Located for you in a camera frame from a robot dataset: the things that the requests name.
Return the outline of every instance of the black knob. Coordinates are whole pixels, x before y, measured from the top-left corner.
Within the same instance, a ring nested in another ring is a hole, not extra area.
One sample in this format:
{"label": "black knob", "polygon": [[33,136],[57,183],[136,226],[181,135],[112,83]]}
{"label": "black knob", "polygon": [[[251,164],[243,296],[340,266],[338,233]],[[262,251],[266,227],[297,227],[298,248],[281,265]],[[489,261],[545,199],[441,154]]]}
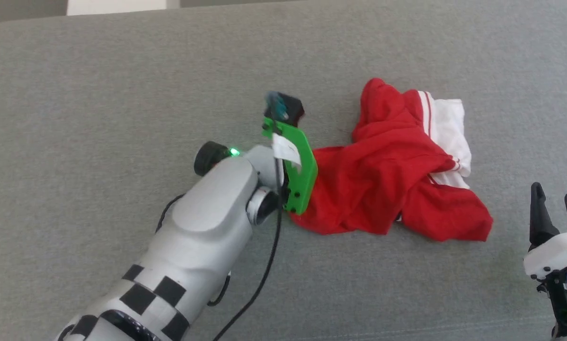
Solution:
{"label": "black knob", "polygon": [[195,174],[203,177],[210,172],[212,167],[229,156],[231,155],[227,146],[214,141],[208,141],[197,152],[193,170],[195,170]]}

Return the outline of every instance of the white stripe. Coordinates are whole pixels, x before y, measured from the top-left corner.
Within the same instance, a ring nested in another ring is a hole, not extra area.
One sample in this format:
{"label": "white stripe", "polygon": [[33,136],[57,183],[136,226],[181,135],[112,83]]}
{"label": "white stripe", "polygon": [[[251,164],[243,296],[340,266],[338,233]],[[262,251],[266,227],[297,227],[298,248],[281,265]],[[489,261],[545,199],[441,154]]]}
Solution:
{"label": "white stripe", "polygon": [[422,129],[425,134],[429,135],[429,121],[431,120],[431,109],[429,108],[429,103],[426,101],[426,96],[428,96],[424,91],[418,91],[418,96],[420,97],[420,105],[422,106]]}
{"label": "white stripe", "polygon": [[470,173],[471,151],[463,132],[464,108],[458,99],[438,99],[435,101],[431,94],[426,92],[427,106],[430,110],[430,122],[426,124],[426,131],[430,130],[429,137],[446,153],[452,156],[454,167],[441,173],[431,173],[433,181],[456,188],[469,188],[463,175]]}

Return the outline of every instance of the blue component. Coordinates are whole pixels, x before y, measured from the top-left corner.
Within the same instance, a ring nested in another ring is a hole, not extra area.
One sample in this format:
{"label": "blue component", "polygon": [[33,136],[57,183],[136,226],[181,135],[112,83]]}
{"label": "blue component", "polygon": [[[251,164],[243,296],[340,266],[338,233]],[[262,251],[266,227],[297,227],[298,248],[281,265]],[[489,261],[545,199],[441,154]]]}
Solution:
{"label": "blue component", "polygon": [[284,100],[279,96],[277,91],[268,91],[266,93],[266,105],[271,108],[271,114],[277,119],[288,119]]}

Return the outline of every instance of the white paper tag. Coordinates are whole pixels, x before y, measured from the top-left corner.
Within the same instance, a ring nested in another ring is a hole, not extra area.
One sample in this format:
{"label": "white paper tag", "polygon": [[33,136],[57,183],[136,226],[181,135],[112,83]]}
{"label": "white paper tag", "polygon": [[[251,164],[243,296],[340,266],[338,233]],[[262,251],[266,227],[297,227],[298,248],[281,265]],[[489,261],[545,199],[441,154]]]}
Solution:
{"label": "white paper tag", "polygon": [[298,153],[298,148],[290,140],[278,134],[273,134],[273,156],[292,162],[299,172],[302,170],[301,154]]}
{"label": "white paper tag", "polygon": [[279,173],[281,174],[281,176],[279,177],[279,185],[283,186],[284,185],[284,161],[281,158],[277,159],[277,167],[279,168]]}

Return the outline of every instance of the red cloth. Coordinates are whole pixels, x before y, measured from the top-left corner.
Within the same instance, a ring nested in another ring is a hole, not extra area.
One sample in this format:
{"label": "red cloth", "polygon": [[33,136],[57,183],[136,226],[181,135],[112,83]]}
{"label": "red cloth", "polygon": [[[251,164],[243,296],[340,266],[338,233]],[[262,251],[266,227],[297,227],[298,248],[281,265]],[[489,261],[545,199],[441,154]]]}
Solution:
{"label": "red cloth", "polygon": [[417,90],[399,93],[370,80],[353,144],[314,151],[318,177],[307,211],[292,215],[294,222],[321,234],[386,234],[402,212],[405,226],[429,238],[485,241],[493,219],[480,199],[431,179],[457,164],[424,132],[422,117]]}

